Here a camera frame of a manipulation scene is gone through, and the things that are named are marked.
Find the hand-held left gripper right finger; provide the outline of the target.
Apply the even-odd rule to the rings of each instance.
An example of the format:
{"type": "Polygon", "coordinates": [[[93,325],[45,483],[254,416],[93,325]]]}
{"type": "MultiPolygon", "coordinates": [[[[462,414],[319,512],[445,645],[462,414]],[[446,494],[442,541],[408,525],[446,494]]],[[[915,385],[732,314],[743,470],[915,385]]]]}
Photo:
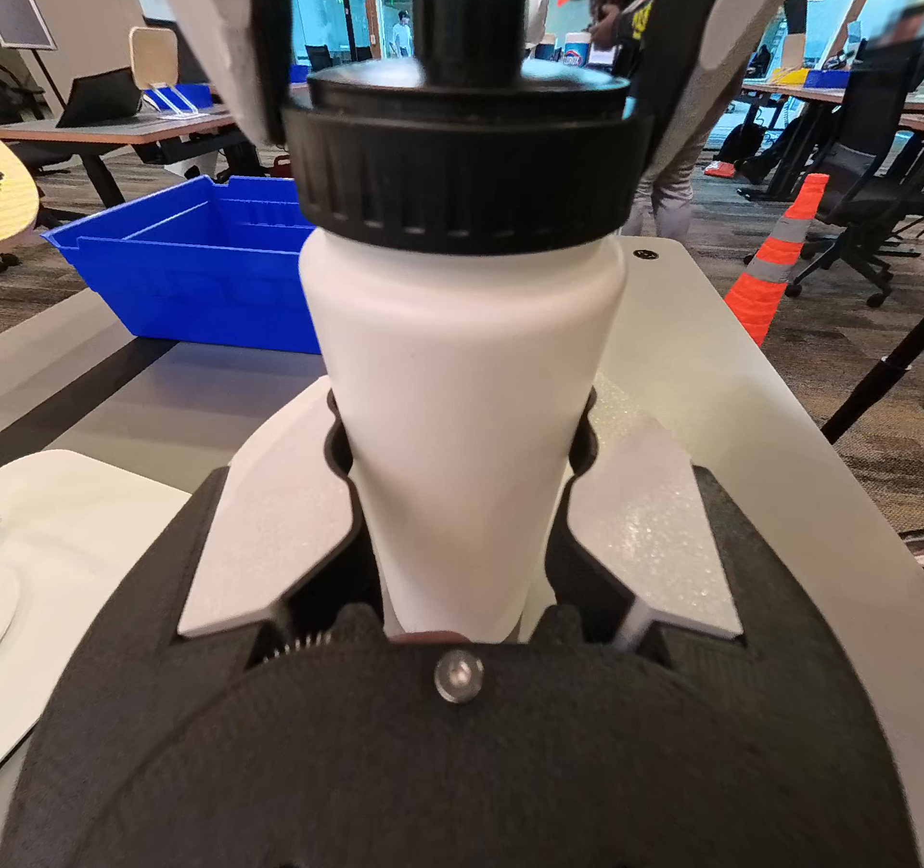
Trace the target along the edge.
{"type": "Polygon", "coordinates": [[[586,643],[634,651],[654,625],[743,634],[691,459],[602,372],[568,454],[544,571],[586,643]]]}

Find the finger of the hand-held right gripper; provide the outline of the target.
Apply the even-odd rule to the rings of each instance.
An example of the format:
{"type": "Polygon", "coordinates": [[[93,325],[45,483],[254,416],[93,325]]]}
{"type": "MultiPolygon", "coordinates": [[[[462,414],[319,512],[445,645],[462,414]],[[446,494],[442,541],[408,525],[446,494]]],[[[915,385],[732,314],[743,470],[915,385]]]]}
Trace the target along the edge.
{"type": "Polygon", "coordinates": [[[653,0],[633,116],[651,124],[644,170],[678,154],[784,0],[653,0]]]}
{"type": "Polygon", "coordinates": [[[285,143],[291,0],[167,0],[239,128],[256,146],[285,143]]]}

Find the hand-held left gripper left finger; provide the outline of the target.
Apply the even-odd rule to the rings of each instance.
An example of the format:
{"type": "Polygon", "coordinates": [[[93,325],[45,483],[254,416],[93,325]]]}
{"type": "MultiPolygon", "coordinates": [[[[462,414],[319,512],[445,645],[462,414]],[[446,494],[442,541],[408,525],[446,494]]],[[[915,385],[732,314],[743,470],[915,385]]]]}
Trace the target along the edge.
{"type": "Polygon", "coordinates": [[[320,377],[231,459],[179,617],[198,639],[250,625],[271,643],[309,643],[347,606],[385,609],[352,454],[320,377]]]}

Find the white plastic bottle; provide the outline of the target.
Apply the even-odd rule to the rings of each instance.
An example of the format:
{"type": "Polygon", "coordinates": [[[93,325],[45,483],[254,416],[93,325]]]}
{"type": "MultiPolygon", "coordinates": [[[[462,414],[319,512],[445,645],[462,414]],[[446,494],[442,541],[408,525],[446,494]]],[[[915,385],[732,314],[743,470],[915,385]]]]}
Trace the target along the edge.
{"type": "Polygon", "coordinates": [[[298,266],[401,629],[501,643],[625,289],[617,238],[456,257],[317,228],[298,266]]]}

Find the blue plastic bin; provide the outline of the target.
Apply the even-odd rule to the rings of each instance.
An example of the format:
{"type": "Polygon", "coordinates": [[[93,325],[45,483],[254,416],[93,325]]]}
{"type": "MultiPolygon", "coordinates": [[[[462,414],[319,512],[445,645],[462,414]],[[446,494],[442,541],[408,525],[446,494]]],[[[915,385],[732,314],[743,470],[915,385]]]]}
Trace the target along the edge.
{"type": "Polygon", "coordinates": [[[206,176],[44,234],[133,336],[321,352],[298,273],[292,179],[206,176]]]}
{"type": "Polygon", "coordinates": [[[181,117],[210,112],[214,99],[207,84],[177,84],[147,89],[142,97],[157,111],[181,117]]]}

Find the black bottle lid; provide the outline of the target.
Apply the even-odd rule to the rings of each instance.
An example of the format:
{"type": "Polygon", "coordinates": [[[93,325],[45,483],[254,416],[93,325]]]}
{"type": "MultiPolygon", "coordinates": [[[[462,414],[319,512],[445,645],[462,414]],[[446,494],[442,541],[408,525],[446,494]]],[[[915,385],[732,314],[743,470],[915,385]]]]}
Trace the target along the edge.
{"type": "Polygon", "coordinates": [[[412,0],[415,54],[328,68],[282,111],[302,212],[387,249],[507,256],[626,220],[652,138],[629,83],[526,58],[526,0],[412,0]]]}

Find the beige board on clear stand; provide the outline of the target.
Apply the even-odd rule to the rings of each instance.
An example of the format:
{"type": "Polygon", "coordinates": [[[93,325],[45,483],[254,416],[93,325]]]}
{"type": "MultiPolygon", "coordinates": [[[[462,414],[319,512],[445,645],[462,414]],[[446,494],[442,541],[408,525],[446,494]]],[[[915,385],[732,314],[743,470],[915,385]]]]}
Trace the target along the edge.
{"type": "Polygon", "coordinates": [[[179,48],[172,30],[136,26],[129,32],[133,81],[141,97],[169,117],[193,118],[200,110],[179,89],[179,48]]]}

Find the brown desk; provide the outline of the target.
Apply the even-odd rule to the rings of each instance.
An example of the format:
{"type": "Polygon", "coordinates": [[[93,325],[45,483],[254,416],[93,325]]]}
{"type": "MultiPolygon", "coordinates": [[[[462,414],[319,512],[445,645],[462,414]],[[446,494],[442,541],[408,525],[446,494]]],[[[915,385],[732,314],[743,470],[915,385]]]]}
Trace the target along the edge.
{"type": "Polygon", "coordinates": [[[831,117],[833,108],[843,102],[845,92],[845,89],[837,88],[807,88],[803,83],[746,80],[740,95],[740,100],[751,105],[745,117],[746,123],[754,122],[760,108],[774,106],[780,110],[789,99],[802,101],[805,107],[796,118],[798,126],[793,139],[784,147],[768,185],[765,188],[744,186],[739,193],[751,202],[781,203],[791,200],[814,148],[811,140],[819,134],[822,123],[831,117]]]}
{"type": "Polygon", "coordinates": [[[263,168],[254,144],[222,105],[204,116],[164,117],[142,113],[130,120],[85,127],[61,128],[56,120],[3,125],[7,143],[55,143],[69,147],[80,158],[104,208],[125,202],[102,157],[131,147],[147,165],[168,166],[225,152],[232,174],[261,175],[263,168]]]}

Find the black laptop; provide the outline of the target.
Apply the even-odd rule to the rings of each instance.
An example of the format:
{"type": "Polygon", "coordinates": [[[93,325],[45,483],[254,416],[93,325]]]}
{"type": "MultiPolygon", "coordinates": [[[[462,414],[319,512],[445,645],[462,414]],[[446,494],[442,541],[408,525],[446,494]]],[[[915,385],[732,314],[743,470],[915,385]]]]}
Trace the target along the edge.
{"type": "Polygon", "coordinates": [[[136,116],[141,105],[141,90],[129,66],[77,77],[55,126],[74,129],[125,121],[136,116]]]}

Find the grey framed floor sign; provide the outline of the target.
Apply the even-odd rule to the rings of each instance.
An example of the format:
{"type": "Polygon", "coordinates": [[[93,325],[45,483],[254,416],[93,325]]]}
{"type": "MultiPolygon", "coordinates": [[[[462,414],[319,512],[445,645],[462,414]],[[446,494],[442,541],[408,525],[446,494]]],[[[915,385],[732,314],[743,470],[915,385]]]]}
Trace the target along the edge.
{"type": "Polygon", "coordinates": [[[36,0],[1,0],[1,44],[17,50],[58,49],[36,0]]]}

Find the orange traffic cone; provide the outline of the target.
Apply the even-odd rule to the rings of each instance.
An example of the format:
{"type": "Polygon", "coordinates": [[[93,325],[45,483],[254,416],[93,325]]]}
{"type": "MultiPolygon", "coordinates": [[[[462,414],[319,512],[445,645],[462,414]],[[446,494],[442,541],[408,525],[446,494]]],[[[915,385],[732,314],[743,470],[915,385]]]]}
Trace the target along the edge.
{"type": "Polygon", "coordinates": [[[724,297],[758,347],[766,339],[828,180],[829,175],[823,173],[806,176],[795,200],[724,297]]]}

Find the black tripod leg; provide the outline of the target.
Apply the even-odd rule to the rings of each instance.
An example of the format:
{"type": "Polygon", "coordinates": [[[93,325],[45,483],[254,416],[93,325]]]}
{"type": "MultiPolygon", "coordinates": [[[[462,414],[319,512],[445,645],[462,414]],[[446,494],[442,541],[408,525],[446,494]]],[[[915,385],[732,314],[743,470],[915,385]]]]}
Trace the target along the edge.
{"type": "Polygon", "coordinates": [[[858,382],[821,433],[830,444],[838,441],[905,377],[923,351],[923,320],[911,328],[895,348],[879,359],[858,382]]]}

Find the clear round stand foot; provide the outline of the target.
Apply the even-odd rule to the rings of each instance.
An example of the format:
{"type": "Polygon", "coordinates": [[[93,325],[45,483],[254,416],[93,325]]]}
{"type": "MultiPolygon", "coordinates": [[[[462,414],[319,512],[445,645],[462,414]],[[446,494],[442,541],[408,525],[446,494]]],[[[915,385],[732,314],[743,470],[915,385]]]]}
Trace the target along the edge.
{"type": "Polygon", "coordinates": [[[4,640],[17,614],[21,597],[20,578],[15,569],[1,565],[0,640],[4,640]]]}

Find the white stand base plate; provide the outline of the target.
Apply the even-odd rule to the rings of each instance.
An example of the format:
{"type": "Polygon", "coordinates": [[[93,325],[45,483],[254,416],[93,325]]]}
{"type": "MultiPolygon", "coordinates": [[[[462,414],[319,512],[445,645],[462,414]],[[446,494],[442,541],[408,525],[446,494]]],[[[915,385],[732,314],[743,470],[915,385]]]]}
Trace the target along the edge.
{"type": "Polygon", "coordinates": [[[21,583],[1,642],[1,755],[29,737],[87,628],[189,500],[70,450],[1,469],[1,565],[21,583]]]}

